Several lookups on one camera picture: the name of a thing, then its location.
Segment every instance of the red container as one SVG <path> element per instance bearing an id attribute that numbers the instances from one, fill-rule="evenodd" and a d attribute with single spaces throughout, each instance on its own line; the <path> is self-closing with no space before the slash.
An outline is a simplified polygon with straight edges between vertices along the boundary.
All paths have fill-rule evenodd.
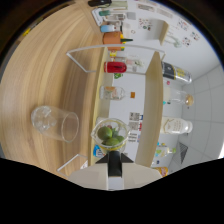
<path id="1" fill-rule="evenodd" d="M 123 73 L 126 72 L 127 66 L 124 62 L 105 62 L 104 63 L 104 72 L 107 73 Z"/>

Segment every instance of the glass jar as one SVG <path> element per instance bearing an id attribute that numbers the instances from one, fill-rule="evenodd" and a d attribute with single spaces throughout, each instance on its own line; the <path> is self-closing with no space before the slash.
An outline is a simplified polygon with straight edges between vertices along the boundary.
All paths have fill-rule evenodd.
<path id="1" fill-rule="evenodd" d="M 185 91 L 172 89 L 164 86 L 163 88 L 163 100 L 165 102 L 174 102 L 181 105 L 192 106 L 194 103 L 194 97 Z"/>
<path id="2" fill-rule="evenodd" d="M 126 92 L 123 88 L 118 86 L 101 86 L 100 99 L 106 100 L 122 100 L 124 97 L 134 99 L 135 92 Z"/>

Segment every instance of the plastic bottle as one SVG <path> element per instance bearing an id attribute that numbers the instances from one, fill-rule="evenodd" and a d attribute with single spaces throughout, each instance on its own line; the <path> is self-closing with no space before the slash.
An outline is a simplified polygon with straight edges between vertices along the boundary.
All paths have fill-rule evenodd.
<path id="1" fill-rule="evenodd" d="M 170 153 L 176 153 L 176 148 L 170 149 L 166 145 L 159 145 L 156 147 L 154 157 L 165 157 Z"/>
<path id="2" fill-rule="evenodd" d="M 166 62 L 162 62 L 162 72 L 163 77 L 165 78 L 177 80 L 184 84 L 190 84 L 192 82 L 192 76 L 190 72 Z"/>
<path id="3" fill-rule="evenodd" d="M 118 86 L 101 86 L 100 99 L 106 100 L 122 100 L 124 97 L 135 98 L 135 92 L 126 92 Z"/>
<path id="4" fill-rule="evenodd" d="M 194 103 L 194 97 L 192 95 L 168 86 L 163 87 L 163 100 L 165 102 L 171 101 L 186 106 L 192 106 Z"/>
<path id="5" fill-rule="evenodd" d="M 181 118 L 162 117 L 160 133 L 179 135 L 190 133 L 193 129 L 193 124 L 190 121 L 185 121 Z"/>

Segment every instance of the orange bottle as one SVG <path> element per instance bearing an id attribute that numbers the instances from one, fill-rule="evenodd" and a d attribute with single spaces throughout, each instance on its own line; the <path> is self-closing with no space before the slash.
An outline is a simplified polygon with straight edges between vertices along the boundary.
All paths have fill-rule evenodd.
<path id="1" fill-rule="evenodd" d="M 151 167 L 151 168 L 158 170 L 160 172 L 160 174 L 162 175 L 162 177 L 166 177 L 168 174 L 167 167 Z"/>

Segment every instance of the wooden countertop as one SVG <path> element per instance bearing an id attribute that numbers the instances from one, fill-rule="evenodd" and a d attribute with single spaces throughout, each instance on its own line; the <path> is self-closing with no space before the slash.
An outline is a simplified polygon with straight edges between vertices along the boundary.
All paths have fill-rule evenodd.
<path id="1" fill-rule="evenodd" d="M 38 24 L 12 55 L 0 85 L 0 141 L 6 159 L 31 164 L 60 176 L 57 168 L 91 147 L 94 83 L 97 73 L 85 73 L 68 56 L 72 49 L 102 44 L 87 0 L 59 10 Z M 100 49 L 81 51 L 78 61 L 96 70 Z M 31 112 L 50 105 L 75 112 L 80 128 L 72 143 L 50 139 L 31 124 Z M 83 161 L 65 168 L 66 175 Z"/>

